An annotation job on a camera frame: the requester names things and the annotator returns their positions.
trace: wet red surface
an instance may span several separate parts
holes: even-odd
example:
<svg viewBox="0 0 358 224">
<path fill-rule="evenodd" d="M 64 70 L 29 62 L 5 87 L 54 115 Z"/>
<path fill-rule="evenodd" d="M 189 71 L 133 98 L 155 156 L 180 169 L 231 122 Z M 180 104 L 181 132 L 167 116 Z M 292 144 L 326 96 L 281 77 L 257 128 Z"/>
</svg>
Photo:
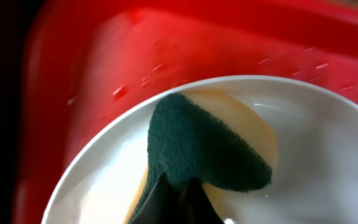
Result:
<svg viewBox="0 0 358 224">
<path fill-rule="evenodd" d="M 120 114 L 225 75 L 310 82 L 358 103 L 358 12 L 305 1 L 49 1 L 27 42 L 15 223 Z"/>
</svg>

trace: green scouring pad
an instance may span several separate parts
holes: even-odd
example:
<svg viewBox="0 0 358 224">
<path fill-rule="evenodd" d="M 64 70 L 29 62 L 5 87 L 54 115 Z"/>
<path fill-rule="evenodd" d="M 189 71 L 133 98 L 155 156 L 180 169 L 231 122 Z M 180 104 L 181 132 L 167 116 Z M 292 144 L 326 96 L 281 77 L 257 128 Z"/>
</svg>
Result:
<svg viewBox="0 0 358 224">
<path fill-rule="evenodd" d="M 147 178 L 130 217 L 163 174 L 177 190 L 197 178 L 219 189 L 249 192 L 271 183 L 277 163 L 274 132 L 245 104 L 220 91 L 160 100 L 147 141 Z"/>
</svg>

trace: plate rim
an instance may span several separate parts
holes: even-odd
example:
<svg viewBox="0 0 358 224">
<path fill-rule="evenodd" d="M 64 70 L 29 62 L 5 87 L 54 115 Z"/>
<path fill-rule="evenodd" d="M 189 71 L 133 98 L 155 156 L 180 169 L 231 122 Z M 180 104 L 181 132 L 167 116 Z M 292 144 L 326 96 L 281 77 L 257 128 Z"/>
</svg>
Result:
<svg viewBox="0 0 358 224">
<path fill-rule="evenodd" d="M 358 111 L 358 104 L 356 104 L 355 102 L 345 98 L 344 96 L 339 95 L 338 93 L 335 93 L 331 90 L 328 90 L 326 88 L 311 84 L 311 83 L 307 83 L 307 82 L 303 82 L 303 81 L 299 81 L 299 80 L 294 80 L 291 78 L 283 78 L 283 77 L 274 77 L 274 76 L 268 76 L 268 75 L 229 75 L 229 76 L 223 76 L 223 77 L 215 77 L 215 78 L 208 78 L 208 79 L 204 79 L 204 80 L 199 80 L 199 81 L 195 81 L 195 82 L 191 82 L 191 83 L 187 83 L 175 88 L 171 88 L 169 90 L 163 91 L 135 106 L 133 106 L 131 109 L 127 110 L 125 113 L 123 113 L 122 115 L 118 116 L 116 119 L 114 119 L 113 121 L 111 121 L 108 125 L 106 125 L 102 130 L 100 130 L 100 132 L 98 132 L 80 151 L 79 153 L 75 156 L 75 158 L 70 162 L 70 164 L 68 165 L 68 167 L 66 168 L 66 170 L 64 171 L 63 175 L 60 177 L 57 185 L 55 186 L 48 204 L 44 210 L 44 214 L 42 216 L 42 221 L 41 224 L 46 224 L 48 217 L 49 217 L 49 211 L 52 207 L 53 202 L 55 201 L 55 197 L 58 193 L 58 191 L 60 190 L 60 187 L 63 185 L 66 177 L 69 175 L 69 173 L 71 172 L 71 170 L 73 169 L 73 167 L 76 165 L 76 163 L 83 157 L 83 155 L 88 151 L 88 149 L 97 141 L 99 140 L 99 138 L 101 138 L 106 132 L 108 132 L 114 125 L 116 125 L 118 122 L 120 122 L 121 120 L 123 120 L 124 118 L 128 117 L 130 114 L 132 114 L 133 112 L 137 111 L 138 109 L 142 108 L 145 105 L 148 105 L 156 100 L 159 100 L 161 98 L 163 98 L 164 96 L 167 96 L 171 93 L 176 93 L 179 91 L 183 91 L 189 88 L 193 88 L 193 87 L 197 87 L 197 86 L 201 86 L 201 85 L 207 85 L 207 84 L 212 84 L 212 83 L 219 83 L 219 82 L 226 82 L 226 81 L 233 81 L 233 80 L 268 80 L 268 81 L 276 81 L 276 82 L 282 82 L 282 83 L 289 83 L 289 84 L 294 84 L 294 85 L 298 85 L 298 86 L 303 86 L 306 88 L 310 88 L 316 91 L 319 91 L 321 93 L 325 93 L 329 96 L 332 96 L 338 100 L 341 100 L 343 102 L 345 102 L 346 104 L 348 104 L 349 106 L 355 108 Z"/>
</svg>

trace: black object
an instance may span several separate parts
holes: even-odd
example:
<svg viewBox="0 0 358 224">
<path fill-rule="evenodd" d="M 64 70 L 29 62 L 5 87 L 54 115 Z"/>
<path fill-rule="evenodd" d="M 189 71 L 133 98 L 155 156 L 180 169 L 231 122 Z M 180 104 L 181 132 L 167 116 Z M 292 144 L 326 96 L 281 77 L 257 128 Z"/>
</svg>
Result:
<svg viewBox="0 0 358 224">
<path fill-rule="evenodd" d="M 224 224 L 201 182 L 189 181 L 178 194 L 162 175 L 130 224 Z"/>
</svg>

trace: sponge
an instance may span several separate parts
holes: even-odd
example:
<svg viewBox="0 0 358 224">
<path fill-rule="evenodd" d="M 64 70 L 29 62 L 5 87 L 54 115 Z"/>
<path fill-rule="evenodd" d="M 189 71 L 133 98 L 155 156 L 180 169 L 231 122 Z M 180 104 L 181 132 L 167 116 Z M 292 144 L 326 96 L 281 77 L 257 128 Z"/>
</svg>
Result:
<svg viewBox="0 0 358 224">
<path fill-rule="evenodd" d="M 271 183 L 277 165 L 274 132 L 220 91 L 174 93 L 160 100 L 147 141 L 147 177 L 128 217 L 136 216 L 163 174 L 177 190 L 197 178 L 219 189 L 249 192 Z"/>
</svg>

